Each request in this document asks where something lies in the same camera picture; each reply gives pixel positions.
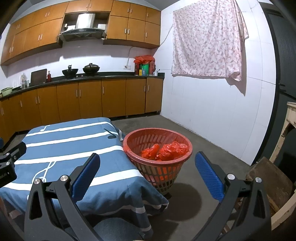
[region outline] countertop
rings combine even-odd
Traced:
[[[120,78],[127,78],[127,79],[146,79],[146,78],[158,78],[158,79],[164,79],[165,74],[164,73],[158,73],[158,76],[138,76],[133,75],[133,72],[98,72],[95,76],[87,76],[86,74],[77,74],[76,78],[73,79],[66,79],[65,76],[59,76],[59,77],[52,77],[51,82],[48,83],[42,83],[40,85],[30,86],[25,89],[19,89],[15,88],[13,91],[4,97],[0,98],[1,100],[10,98],[14,95],[21,94],[23,92],[34,90],[42,87],[47,87],[51,85],[59,85],[59,84],[66,84],[71,82],[79,82],[79,81],[85,81],[85,80],[100,80],[100,79],[120,79]]]

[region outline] red plastic basket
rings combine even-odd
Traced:
[[[156,143],[162,147],[172,141],[188,145],[189,152],[172,161],[153,161],[141,157],[142,150],[150,148]],[[166,194],[175,182],[183,163],[191,156],[192,144],[180,133],[161,128],[145,128],[129,133],[124,138],[123,150],[143,177],[160,193]]]

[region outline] plastic bag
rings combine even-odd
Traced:
[[[187,152],[189,152],[189,146],[173,141],[170,144],[163,145],[163,147],[159,150],[157,159],[162,161],[171,161],[184,156]]]
[[[155,62],[155,58],[153,56],[151,56],[151,55],[137,56],[137,57],[135,57],[135,60],[141,61],[138,64],[148,64],[151,61],[154,61]]]
[[[150,160],[155,160],[159,147],[160,146],[158,144],[154,144],[151,148],[146,148],[141,152],[141,157],[144,157]]]

